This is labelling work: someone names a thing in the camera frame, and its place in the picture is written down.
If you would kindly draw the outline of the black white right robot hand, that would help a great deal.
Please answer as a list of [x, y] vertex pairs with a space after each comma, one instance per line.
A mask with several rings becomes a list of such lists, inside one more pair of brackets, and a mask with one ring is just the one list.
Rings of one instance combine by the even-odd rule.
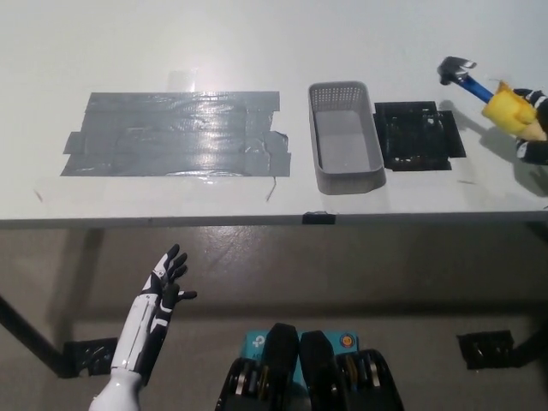
[[524, 98], [535, 110], [536, 118], [517, 137], [516, 155], [528, 164], [547, 165], [547, 96], [541, 90], [516, 88], [514, 92]]

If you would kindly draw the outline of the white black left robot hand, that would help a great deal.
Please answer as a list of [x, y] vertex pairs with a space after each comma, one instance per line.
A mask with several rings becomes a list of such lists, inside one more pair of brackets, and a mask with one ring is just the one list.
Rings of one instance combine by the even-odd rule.
[[140, 375], [147, 385], [180, 301], [197, 297], [176, 281], [187, 272], [188, 255], [173, 245], [157, 262], [129, 310], [111, 362], [113, 369]]

